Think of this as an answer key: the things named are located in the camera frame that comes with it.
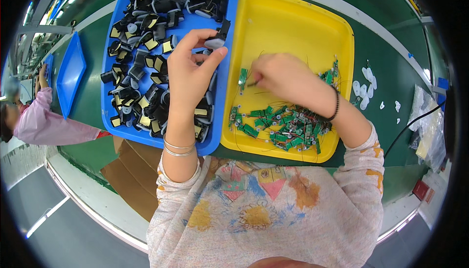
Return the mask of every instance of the person's right hand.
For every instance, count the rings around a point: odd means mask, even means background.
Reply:
[[[45,70],[47,69],[47,64],[44,63],[42,66],[41,66],[41,70],[39,71],[39,77],[45,77]]]
[[[324,117],[334,114],[334,108],[332,111],[329,109],[336,103],[333,89],[295,56],[286,53],[264,54],[253,61],[251,69],[258,87]]]

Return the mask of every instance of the hand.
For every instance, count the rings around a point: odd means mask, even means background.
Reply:
[[[324,117],[334,114],[336,96],[302,60],[291,54],[264,54],[251,65],[257,86],[309,108]]]
[[[47,64],[44,63],[42,66],[41,66],[41,70],[39,71],[39,77],[45,77],[45,70],[47,69]]]
[[[192,54],[192,49],[204,47],[205,40],[217,33],[216,30],[210,29],[191,30],[169,56],[170,107],[175,111],[193,114],[207,91],[215,69],[228,53],[226,47],[221,47],[213,51],[210,56]],[[198,66],[196,62],[200,61],[203,61],[203,64]]]

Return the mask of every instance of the person's left hand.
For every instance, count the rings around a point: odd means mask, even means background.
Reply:
[[[168,57],[170,108],[174,111],[193,114],[207,91],[213,72],[228,53],[226,47],[221,47],[210,56],[192,54],[192,49],[204,47],[205,40],[217,33],[211,29],[191,30]],[[203,64],[198,66],[196,62],[200,61]]]

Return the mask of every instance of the cardboard box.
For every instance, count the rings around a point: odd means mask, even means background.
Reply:
[[[148,222],[158,207],[156,179],[162,149],[114,136],[119,158],[101,169],[116,192]]]

